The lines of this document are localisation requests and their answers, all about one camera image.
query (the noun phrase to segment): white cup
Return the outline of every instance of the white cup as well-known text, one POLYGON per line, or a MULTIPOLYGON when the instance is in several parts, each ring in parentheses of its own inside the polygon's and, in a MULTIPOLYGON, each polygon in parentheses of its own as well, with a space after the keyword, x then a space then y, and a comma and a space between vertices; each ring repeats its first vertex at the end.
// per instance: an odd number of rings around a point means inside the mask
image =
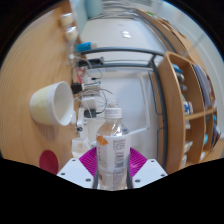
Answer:
POLYGON ((74 116, 73 94, 67 82, 46 86, 30 99, 32 118, 46 125, 68 125, 74 116))

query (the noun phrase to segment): bottle cap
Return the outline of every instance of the bottle cap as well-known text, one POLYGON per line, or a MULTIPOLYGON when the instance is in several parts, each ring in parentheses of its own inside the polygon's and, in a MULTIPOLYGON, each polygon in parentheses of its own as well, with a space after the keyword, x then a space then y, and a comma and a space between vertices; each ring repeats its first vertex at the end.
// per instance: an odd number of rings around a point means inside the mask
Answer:
POLYGON ((106 108, 104 118, 122 118, 121 108, 106 108))

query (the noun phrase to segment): wire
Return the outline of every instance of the wire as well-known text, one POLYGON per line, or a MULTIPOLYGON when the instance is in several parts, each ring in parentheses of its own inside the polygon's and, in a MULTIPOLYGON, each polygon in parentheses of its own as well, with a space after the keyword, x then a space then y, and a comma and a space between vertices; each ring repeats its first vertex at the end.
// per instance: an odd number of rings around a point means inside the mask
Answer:
POLYGON ((83 93, 80 93, 82 96, 84 96, 85 95, 85 93, 87 93, 87 92, 91 92, 91 93, 94 93, 94 94, 97 94, 99 97, 101 97, 103 100, 104 100, 104 102, 106 103, 106 99, 104 99, 98 92, 96 92, 96 91, 94 91, 94 90, 87 90, 87 91, 85 91, 85 92, 83 92, 83 93))
POLYGON ((90 76, 89 73, 87 72, 87 70, 86 70, 86 74, 87 74, 90 78, 92 78, 92 79, 101 79, 101 78, 103 77, 103 73, 101 72, 101 70, 100 70, 99 68, 98 68, 98 71, 99 71, 100 74, 101 74, 101 76, 100 76, 99 78, 90 76))
POLYGON ((106 108, 107 108, 107 102, 108 102, 108 100, 107 100, 107 98, 106 98, 106 96, 105 96, 105 94, 104 94, 104 89, 101 89, 101 91, 103 92, 103 95, 104 95, 104 97, 105 97, 106 104, 105 104, 105 107, 104 107, 103 111, 101 111, 101 112, 96 112, 96 114, 102 114, 102 113, 106 110, 106 108))
POLYGON ((89 65, 90 69, 93 69, 91 63, 90 63, 87 59, 80 58, 80 57, 77 57, 77 56, 75 56, 75 57, 78 58, 78 59, 81 60, 81 61, 85 61, 85 62, 87 62, 87 64, 89 65))

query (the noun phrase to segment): metal frame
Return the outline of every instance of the metal frame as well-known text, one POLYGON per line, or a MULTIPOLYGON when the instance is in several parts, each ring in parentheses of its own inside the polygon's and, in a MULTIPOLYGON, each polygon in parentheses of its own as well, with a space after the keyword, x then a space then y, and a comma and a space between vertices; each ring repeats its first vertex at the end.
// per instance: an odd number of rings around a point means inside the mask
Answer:
MULTIPOLYGON (((153 72, 155 74, 155 80, 156 80, 158 92, 159 92, 159 98, 160 98, 161 110, 162 110, 161 112, 162 113, 160 113, 160 114, 158 113, 158 109, 157 109, 157 104, 156 103, 155 103, 155 110, 156 110, 157 115, 162 116, 162 120, 163 120, 163 127, 157 130, 157 147, 158 147, 159 131, 161 129, 163 129, 164 130, 163 131, 163 157, 162 157, 162 164, 161 164, 161 166, 163 167, 163 169, 165 169, 165 167, 166 167, 166 158, 167 158, 167 147, 168 147, 167 111, 166 111, 165 96, 164 96, 161 80, 160 80, 160 77, 159 77, 159 72, 158 72, 157 66, 156 66, 155 61, 154 61, 156 56, 164 56, 164 55, 162 53, 160 53, 160 52, 156 52, 156 51, 152 51, 152 50, 148 50, 148 49, 124 48, 124 47, 123 48, 120 48, 120 47, 97 48, 97 49, 93 49, 93 50, 82 51, 82 52, 80 52, 80 54, 81 55, 86 55, 86 54, 94 54, 94 53, 102 53, 102 52, 118 52, 118 51, 120 51, 120 52, 121 51, 138 52, 138 53, 151 54, 152 58, 150 59, 150 61, 148 62, 147 65, 144 65, 144 64, 133 64, 133 63, 107 63, 107 64, 92 65, 92 68, 94 69, 94 68, 109 68, 109 67, 137 67, 137 68, 148 68, 148 69, 152 69, 153 70, 153 72)), ((156 102, 154 88, 153 88, 153 96, 154 96, 154 101, 156 102)))

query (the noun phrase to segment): water bottle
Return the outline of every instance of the water bottle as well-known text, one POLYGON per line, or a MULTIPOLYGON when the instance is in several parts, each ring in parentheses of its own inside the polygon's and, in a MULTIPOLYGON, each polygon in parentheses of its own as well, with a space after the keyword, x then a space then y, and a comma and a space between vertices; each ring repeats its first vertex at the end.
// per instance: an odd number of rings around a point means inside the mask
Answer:
POLYGON ((126 187, 131 136, 121 122, 121 108, 106 108, 105 119, 96 135, 99 188, 123 190, 126 187))

